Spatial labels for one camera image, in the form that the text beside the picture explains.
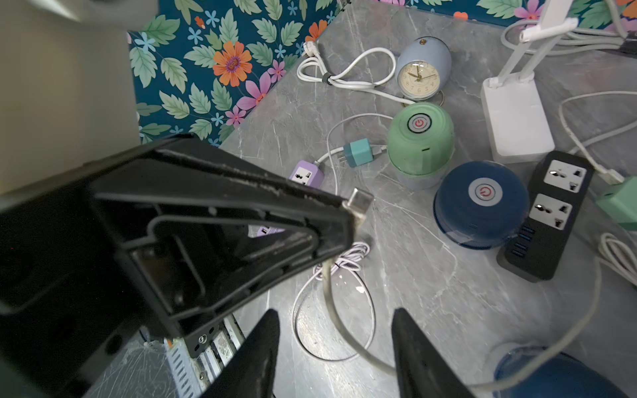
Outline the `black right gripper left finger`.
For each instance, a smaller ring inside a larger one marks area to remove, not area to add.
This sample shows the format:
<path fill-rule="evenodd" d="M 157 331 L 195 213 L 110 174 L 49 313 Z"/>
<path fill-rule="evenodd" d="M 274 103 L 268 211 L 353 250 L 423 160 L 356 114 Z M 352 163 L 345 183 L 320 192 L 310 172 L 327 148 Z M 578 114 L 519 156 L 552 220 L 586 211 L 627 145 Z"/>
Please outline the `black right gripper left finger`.
<path fill-rule="evenodd" d="M 201 397 L 274 397 L 279 342 L 279 315 L 269 309 Z"/>

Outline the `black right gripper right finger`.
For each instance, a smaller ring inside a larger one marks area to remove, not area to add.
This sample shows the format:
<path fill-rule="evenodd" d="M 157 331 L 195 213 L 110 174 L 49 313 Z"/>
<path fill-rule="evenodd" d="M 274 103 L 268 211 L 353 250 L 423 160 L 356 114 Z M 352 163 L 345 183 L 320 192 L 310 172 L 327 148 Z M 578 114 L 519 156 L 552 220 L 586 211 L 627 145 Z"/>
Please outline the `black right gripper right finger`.
<path fill-rule="evenodd" d="M 473 396 L 404 308 L 394 312 L 391 336 L 401 397 Z"/>

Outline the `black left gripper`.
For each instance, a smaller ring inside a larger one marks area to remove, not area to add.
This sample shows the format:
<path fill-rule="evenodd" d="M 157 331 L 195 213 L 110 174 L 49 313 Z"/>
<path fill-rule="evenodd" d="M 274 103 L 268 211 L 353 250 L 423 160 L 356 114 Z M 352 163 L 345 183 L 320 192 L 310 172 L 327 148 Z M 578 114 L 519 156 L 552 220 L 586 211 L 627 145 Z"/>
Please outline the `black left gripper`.
<path fill-rule="evenodd" d="M 1 197 L 1 394 L 80 397 L 159 321 L 82 189 Z"/>

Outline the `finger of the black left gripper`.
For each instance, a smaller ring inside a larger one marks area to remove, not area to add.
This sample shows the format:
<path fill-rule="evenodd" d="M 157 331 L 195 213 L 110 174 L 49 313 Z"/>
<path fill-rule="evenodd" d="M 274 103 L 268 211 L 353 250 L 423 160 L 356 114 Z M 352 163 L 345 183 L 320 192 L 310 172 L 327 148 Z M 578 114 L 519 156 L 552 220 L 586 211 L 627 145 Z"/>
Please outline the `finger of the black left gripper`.
<path fill-rule="evenodd" d="M 204 333 L 353 241 L 343 199 L 192 136 L 142 148 L 89 186 L 116 258 L 162 337 Z"/>

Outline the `dark blue meat grinder front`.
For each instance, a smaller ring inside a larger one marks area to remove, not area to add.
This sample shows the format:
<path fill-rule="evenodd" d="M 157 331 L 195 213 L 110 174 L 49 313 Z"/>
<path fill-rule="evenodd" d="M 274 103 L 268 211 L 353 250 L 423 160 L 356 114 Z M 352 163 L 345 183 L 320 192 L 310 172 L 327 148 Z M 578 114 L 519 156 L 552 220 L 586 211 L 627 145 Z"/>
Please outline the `dark blue meat grinder front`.
<path fill-rule="evenodd" d="M 495 381 L 511 377 L 545 350 L 544 346 L 505 343 L 488 356 Z M 492 397 L 625 397 L 614 383 L 584 363 L 559 353 L 517 386 Z"/>

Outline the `dark blue meat grinder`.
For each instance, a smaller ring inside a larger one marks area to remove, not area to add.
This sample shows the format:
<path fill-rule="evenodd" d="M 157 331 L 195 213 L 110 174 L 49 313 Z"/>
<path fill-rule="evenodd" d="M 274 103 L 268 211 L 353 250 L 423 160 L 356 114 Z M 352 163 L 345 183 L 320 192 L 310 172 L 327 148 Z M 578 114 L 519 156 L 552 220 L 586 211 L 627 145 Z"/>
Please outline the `dark blue meat grinder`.
<path fill-rule="evenodd" d="M 511 377 L 545 350 L 544 346 L 505 343 L 488 356 L 495 381 Z M 584 363 L 559 353 L 517 386 L 492 397 L 625 397 L 614 383 Z"/>
<path fill-rule="evenodd" d="M 530 209 L 529 193 L 509 168 L 474 161 L 454 168 L 436 192 L 436 224 L 452 242 L 489 250 L 513 238 Z"/>

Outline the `green USB charger adapter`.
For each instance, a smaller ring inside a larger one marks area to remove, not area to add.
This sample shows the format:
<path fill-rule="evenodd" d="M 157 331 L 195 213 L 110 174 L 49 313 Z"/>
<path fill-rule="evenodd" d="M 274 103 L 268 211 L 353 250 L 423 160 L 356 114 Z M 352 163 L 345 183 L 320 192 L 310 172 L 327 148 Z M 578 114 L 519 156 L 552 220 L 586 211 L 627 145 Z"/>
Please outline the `green USB charger adapter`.
<path fill-rule="evenodd" d="M 629 232 L 636 231 L 636 177 L 629 177 L 622 184 L 611 186 L 600 195 L 596 204 L 607 216 Z"/>

